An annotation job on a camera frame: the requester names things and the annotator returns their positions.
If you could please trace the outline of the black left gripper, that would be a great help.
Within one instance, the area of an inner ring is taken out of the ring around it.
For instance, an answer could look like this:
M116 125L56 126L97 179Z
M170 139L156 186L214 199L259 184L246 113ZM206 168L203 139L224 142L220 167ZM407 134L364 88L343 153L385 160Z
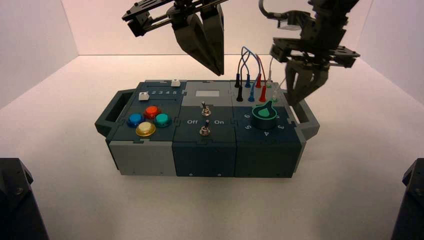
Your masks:
M127 9L121 20L135 37L166 25L180 48L217 76L224 67L223 0L139 0Z

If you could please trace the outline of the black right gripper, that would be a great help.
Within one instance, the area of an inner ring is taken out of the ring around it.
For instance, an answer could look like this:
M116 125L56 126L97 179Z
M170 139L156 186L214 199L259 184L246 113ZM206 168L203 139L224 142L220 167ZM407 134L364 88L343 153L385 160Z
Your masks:
M360 56L340 45L348 18L340 15L311 17L308 12L285 12L278 22L299 27L300 38L274 37L270 55L285 68L287 101L294 106L328 80L329 68L315 69L313 65L351 68Z

